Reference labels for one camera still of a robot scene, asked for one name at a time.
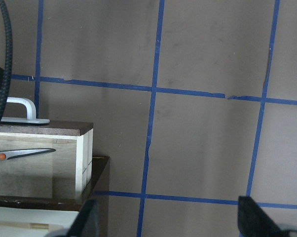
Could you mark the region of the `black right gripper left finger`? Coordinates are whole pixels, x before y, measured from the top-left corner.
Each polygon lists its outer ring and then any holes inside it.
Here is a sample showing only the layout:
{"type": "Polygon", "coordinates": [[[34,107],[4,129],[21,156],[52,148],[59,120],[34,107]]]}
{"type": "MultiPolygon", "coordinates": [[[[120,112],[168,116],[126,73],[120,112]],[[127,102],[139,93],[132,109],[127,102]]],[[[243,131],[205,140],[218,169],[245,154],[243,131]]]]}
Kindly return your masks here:
{"type": "Polygon", "coordinates": [[[99,207],[95,199],[85,202],[68,230],[69,237],[99,236],[99,207]]]}

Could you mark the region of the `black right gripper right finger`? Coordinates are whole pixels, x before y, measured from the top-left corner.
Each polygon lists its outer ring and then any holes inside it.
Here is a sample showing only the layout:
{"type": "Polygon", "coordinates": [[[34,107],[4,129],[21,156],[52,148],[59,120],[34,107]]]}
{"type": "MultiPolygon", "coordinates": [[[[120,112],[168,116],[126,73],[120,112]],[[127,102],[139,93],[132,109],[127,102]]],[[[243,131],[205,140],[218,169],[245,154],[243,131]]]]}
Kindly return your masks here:
{"type": "Polygon", "coordinates": [[[282,237],[275,222],[248,196],[238,198],[237,227],[243,237],[282,237]]]}

